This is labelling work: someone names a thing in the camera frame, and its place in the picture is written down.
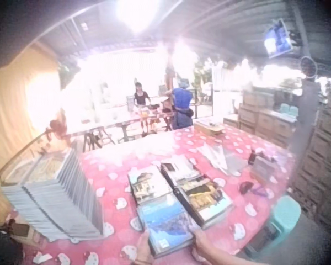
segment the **bag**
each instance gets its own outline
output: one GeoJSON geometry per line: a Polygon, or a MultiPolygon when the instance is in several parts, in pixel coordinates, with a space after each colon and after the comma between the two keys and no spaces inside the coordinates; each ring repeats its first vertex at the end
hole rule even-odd
{"type": "Polygon", "coordinates": [[[192,116],[194,116],[194,111],[192,109],[187,109],[186,111],[182,111],[182,110],[177,110],[177,112],[180,112],[182,114],[185,114],[186,116],[188,116],[189,118],[191,118],[192,116]]]}

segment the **blue hat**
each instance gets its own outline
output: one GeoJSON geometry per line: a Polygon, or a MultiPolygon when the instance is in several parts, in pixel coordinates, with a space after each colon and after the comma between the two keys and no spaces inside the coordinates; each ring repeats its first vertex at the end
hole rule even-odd
{"type": "Polygon", "coordinates": [[[180,88],[188,88],[190,86],[189,80],[186,78],[182,78],[178,81],[178,85],[180,88]]]}

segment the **pink tablecloth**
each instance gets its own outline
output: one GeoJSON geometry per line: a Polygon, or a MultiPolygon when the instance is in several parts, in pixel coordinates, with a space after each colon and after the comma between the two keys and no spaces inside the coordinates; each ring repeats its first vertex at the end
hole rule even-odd
{"type": "MultiPolygon", "coordinates": [[[[272,205],[285,192],[294,161],[292,155],[280,147],[226,126],[225,134],[217,138],[188,128],[84,153],[81,157],[83,169],[104,204],[105,232],[108,237],[104,240],[52,242],[42,253],[49,253],[57,258],[45,264],[130,264],[129,259],[136,255],[135,246],[141,231],[127,173],[133,167],[144,168],[173,154],[182,153],[195,158],[199,169],[210,178],[224,180],[223,189],[233,199],[236,207],[225,220],[207,229],[206,234],[216,247],[235,255],[259,231],[269,217],[272,205]],[[195,150],[204,142],[222,144],[245,159],[248,159],[251,147],[262,147],[268,155],[279,153],[285,162],[266,185],[269,198],[249,193],[240,195],[239,184],[250,179],[249,171],[244,170],[240,177],[230,177],[212,168],[195,150]],[[244,231],[240,230],[241,225],[238,224],[242,224],[244,231]]],[[[197,262],[192,258],[190,248],[185,248],[157,259],[155,264],[186,265],[197,262]]]]}

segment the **stack of books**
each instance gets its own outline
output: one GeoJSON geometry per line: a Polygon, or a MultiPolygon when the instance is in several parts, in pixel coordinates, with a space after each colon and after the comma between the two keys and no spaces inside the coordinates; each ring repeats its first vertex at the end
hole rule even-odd
{"type": "Polygon", "coordinates": [[[161,170],[174,185],[174,194],[179,201],[196,223],[206,229],[229,213],[233,201],[216,182],[201,174],[189,160],[185,160],[185,156],[164,160],[161,170]],[[188,172],[185,178],[182,177],[183,172],[188,172]]]}
{"type": "Polygon", "coordinates": [[[72,149],[16,166],[2,184],[19,214],[50,241],[103,238],[103,208],[72,149]]]}
{"type": "Polygon", "coordinates": [[[192,243],[188,226],[196,226],[191,216],[172,193],[173,190],[156,166],[129,172],[137,213],[144,229],[150,230],[155,257],[167,255],[192,243]]]}
{"type": "Polygon", "coordinates": [[[188,246],[193,241],[189,226],[207,228],[224,218],[233,205],[218,184],[185,156],[164,160],[161,168],[129,172],[129,181],[140,223],[150,230],[155,257],[188,246]]]}

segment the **tiled floor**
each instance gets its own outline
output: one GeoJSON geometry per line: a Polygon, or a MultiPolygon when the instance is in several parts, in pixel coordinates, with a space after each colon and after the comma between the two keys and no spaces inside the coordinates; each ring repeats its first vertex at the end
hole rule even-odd
{"type": "MultiPolygon", "coordinates": [[[[272,265],[331,264],[325,259],[331,248],[331,235],[305,215],[301,215],[289,237],[270,253],[257,259],[272,265]]],[[[238,256],[247,259],[244,253],[238,256]]]]}

